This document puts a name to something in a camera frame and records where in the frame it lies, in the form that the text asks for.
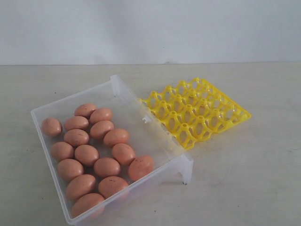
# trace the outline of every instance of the white wall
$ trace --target white wall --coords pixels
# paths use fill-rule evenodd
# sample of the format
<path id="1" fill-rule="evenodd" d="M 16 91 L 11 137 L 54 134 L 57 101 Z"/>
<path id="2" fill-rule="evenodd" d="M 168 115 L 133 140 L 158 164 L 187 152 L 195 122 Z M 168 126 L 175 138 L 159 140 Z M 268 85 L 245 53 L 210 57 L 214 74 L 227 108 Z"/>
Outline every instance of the white wall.
<path id="1" fill-rule="evenodd" d="M 300 0 L 0 0 L 1 65 L 300 60 Z"/>

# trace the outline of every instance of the yellow egg tray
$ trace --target yellow egg tray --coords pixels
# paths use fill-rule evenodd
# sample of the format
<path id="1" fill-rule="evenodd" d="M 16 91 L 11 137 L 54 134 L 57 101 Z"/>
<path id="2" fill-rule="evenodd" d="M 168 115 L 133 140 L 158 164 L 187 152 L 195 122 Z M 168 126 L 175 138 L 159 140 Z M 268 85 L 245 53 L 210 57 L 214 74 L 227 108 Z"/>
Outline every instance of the yellow egg tray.
<path id="1" fill-rule="evenodd" d="M 213 133 L 251 118 L 251 114 L 205 79 L 180 81 L 162 93 L 152 91 L 141 101 L 186 149 L 208 140 Z"/>

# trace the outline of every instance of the brown egg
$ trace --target brown egg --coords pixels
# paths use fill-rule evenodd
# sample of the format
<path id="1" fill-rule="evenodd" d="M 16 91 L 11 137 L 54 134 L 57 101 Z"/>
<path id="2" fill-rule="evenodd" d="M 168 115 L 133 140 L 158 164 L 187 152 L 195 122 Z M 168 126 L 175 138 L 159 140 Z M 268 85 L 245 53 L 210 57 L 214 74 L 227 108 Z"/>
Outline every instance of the brown egg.
<path id="1" fill-rule="evenodd" d="M 73 147 L 89 143 L 89 134 L 81 129 L 71 129 L 64 135 L 64 141 Z"/>
<path id="2" fill-rule="evenodd" d="M 65 122 L 64 126 L 66 130 L 87 129 L 89 121 L 83 116 L 73 116 Z"/>
<path id="3" fill-rule="evenodd" d="M 58 161 L 74 157 L 73 147 L 66 142 L 57 142 L 53 144 L 50 153 Z"/>
<path id="4" fill-rule="evenodd" d="M 42 131 L 47 136 L 50 137 L 56 137 L 58 136 L 62 131 L 63 127 L 62 124 L 58 119 L 55 118 L 47 118 L 42 122 Z"/>
<path id="5" fill-rule="evenodd" d="M 120 163 L 120 165 L 128 166 L 136 158 L 135 152 L 127 144 L 116 144 L 112 148 L 113 157 Z"/>
<path id="6" fill-rule="evenodd" d="M 108 147 L 113 147 L 119 143 L 126 143 L 129 137 L 130 134 L 125 129 L 113 129 L 104 136 L 103 143 Z"/>
<path id="7" fill-rule="evenodd" d="M 94 139 L 100 140 L 112 129 L 114 124 L 111 121 L 99 121 L 94 124 L 90 130 L 90 136 Z"/>
<path id="8" fill-rule="evenodd" d="M 97 106 L 91 103 L 87 103 L 84 105 L 79 106 L 77 109 L 75 109 L 74 115 L 75 116 L 83 116 L 87 119 L 90 118 L 93 111 L 97 109 Z"/>
<path id="9" fill-rule="evenodd" d="M 120 165 L 113 158 L 101 158 L 95 162 L 94 171 L 102 178 L 117 176 L 120 173 Z"/>
<path id="10" fill-rule="evenodd" d="M 78 215 L 86 212 L 87 210 L 91 209 L 92 207 L 96 206 L 97 204 L 100 204 L 103 201 L 104 201 L 104 198 L 100 194 L 97 194 L 97 193 L 86 194 L 86 195 L 82 196 L 81 198 L 79 198 L 74 203 L 74 205 L 71 209 L 71 215 L 73 218 L 75 218 Z M 97 213 L 97 215 L 100 215 L 103 212 L 103 210 L 104 210 L 104 207 L 100 208 L 95 213 Z"/>
<path id="11" fill-rule="evenodd" d="M 66 198 L 72 201 L 91 193 L 96 185 L 96 179 L 90 174 L 74 178 L 66 188 Z"/>
<path id="12" fill-rule="evenodd" d="M 136 158 L 128 167 L 128 175 L 133 180 L 139 180 L 154 170 L 154 160 L 144 155 Z"/>
<path id="13" fill-rule="evenodd" d="M 111 197 L 122 189 L 126 188 L 128 183 L 116 176 L 107 177 L 103 179 L 98 185 L 98 191 L 105 199 Z M 128 194 L 125 194 L 121 199 L 125 199 Z"/>
<path id="14" fill-rule="evenodd" d="M 90 122 L 95 124 L 99 121 L 110 121 L 112 118 L 113 112 L 106 107 L 99 108 L 91 114 Z"/>
<path id="15" fill-rule="evenodd" d="M 91 167 L 99 159 L 99 153 L 96 148 L 91 145 L 81 145 L 75 149 L 75 159 L 85 166 Z"/>
<path id="16" fill-rule="evenodd" d="M 84 174 L 84 167 L 74 159 L 64 159 L 57 165 L 57 173 L 66 181 Z"/>

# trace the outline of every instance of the table surface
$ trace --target table surface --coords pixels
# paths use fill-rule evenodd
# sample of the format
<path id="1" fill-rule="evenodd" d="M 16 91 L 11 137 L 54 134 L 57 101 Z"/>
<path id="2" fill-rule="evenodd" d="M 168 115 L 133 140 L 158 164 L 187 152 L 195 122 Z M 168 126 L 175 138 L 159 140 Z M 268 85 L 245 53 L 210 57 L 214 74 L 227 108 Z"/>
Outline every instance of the table surface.
<path id="1" fill-rule="evenodd" d="M 118 74 L 139 97 L 205 78 L 253 117 L 190 151 L 178 176 L 103 226 L 297 226 L 301 222 L 301 63 L 0 66 L 0 225 L 65 226 L 33 108 Z"/>

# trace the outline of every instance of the transparent plastic box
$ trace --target transparent plastic box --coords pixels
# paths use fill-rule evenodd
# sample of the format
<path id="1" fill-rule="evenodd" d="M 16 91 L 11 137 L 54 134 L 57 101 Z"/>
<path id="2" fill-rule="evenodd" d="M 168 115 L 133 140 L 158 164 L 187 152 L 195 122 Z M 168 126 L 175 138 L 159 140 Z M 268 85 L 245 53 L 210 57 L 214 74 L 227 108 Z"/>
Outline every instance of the transparent plastic box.
<path id="1" fill-rule="evenodd" d="M 129 131 L 130 140 L 128 144 L 132 146 L 136 156 L 150 155 L 154 159 L 155 169 L 152 173 L 133 182 L 127 176 L 127 168 L 122 168 L 120 176 L 130 185 L 85 213 L 72 218 L 71 208 L 73 202 L 65 197 L 68 183 L 58 176 L 56 171 L 58 162 L 50 155 L 52 144 L 63 141 L 63 134 L 66 131 L 64 130 L 59 137 L 50 138 L 41 132 L 40 127 L 42 121 L 47 117 L 55 117 L 64 123 L 73 116 L 74 110 L 84 103 L 93 103 L 99 108 L 110 108 L 113 111 L 112 121 L 115 127 Z M 32 110 L 31 114 L 45 152 L 63 213 L 69 225 L 99 223 L 108 214 L 117 211 L 118 208 L 143 195 L 178 172 L 182 174 L 184 184 L 190 182 L 193 159 L 117 75 L 111 76 L 111 80 L 106 83 L 38 107 Z M 101 142 L 91 140 L 90 144 L 97 148 L 100 157 L 111 156 L 111 149 L 103 146 Z M 128 193 L 126 199 L 122 199 L 126 193 Z M 104 211 L 98 214 L 97 212 L 103 207 Z"/>

